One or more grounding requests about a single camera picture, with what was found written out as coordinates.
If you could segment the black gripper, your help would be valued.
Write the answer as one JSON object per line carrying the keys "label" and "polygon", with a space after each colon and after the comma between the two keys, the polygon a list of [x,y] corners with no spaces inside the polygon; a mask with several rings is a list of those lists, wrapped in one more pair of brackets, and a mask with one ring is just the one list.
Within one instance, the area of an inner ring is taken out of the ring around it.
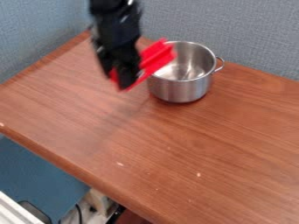
{"label": "black gripper", "polygon": [[92,15],[100,40],[93,42],[97,62],[107,78],[115,69],[121,90],[128,89],[136,82],[140,73],[140,55],[133,42],[141,35],[141,7],[137,0],[89,0]]}

